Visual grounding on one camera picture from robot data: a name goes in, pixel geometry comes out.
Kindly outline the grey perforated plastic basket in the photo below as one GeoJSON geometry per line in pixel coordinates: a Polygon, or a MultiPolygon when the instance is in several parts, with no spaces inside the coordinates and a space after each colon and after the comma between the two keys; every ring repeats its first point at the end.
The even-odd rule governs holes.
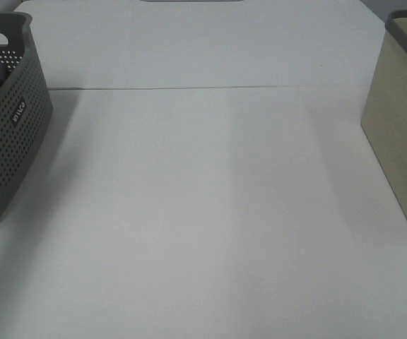
{"type": "Polygon", "coordinates": [[[0,12],[0,63],[10,86],[0,96],[0,219],[44,140],[53,106],[27,13],[0,12]]]}

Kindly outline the beige basket with grey rim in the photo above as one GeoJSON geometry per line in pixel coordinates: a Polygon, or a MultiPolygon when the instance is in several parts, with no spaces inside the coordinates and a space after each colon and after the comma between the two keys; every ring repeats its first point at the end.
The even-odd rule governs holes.
{"type": "Polygon", "coordinates": [[[360,124],[407,221],[407,10],[384,28],[360,124]]]}

